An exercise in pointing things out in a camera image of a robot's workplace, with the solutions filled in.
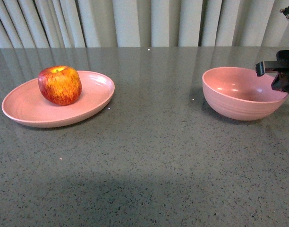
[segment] pink plate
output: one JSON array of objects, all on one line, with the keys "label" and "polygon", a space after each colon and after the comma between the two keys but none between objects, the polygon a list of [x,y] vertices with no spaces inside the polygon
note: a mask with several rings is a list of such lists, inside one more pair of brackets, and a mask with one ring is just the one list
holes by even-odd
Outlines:
[{"label": "pink plate", "polygon": [[77,72],[83,90],[75,103],[58,106],[47,101],[40,92],[37,79],[32,79],[4,98],[4,114],[20,124],[39,128],[70,125],[95,115],[111,100],[115,90],[114,82],[97,72]]}]

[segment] red apple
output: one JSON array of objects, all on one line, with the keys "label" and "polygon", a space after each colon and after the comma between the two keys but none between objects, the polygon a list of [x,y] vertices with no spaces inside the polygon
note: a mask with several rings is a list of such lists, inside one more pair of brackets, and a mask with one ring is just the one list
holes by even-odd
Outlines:
[{"label": "red apple", "polygon": [[38,75],[41,94],[57,105],[74,103],[82,93],[78,72],[69,66],[53,66]]}]

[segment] curtain fold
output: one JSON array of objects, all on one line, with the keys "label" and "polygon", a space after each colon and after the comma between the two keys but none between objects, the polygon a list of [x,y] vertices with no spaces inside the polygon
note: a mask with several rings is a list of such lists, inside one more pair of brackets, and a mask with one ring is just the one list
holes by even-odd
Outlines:
[{"label": "curtain fold", "polygon": [[0,48],[289,46],[289,0],[0,0]]}]

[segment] granite countertop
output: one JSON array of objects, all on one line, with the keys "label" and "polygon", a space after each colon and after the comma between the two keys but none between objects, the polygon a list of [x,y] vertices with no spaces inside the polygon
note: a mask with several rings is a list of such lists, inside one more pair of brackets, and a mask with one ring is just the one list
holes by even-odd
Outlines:
[{"label": "granite countertop", "polygon": [[[278,50],[0,50],[0,226],[289,227],[289,97],[240,122],[206,103],[201,81],[210,68],[254,69]],[[61,64],[110,77],[109,104],[52,129],[3,114],[12,89]]]}]

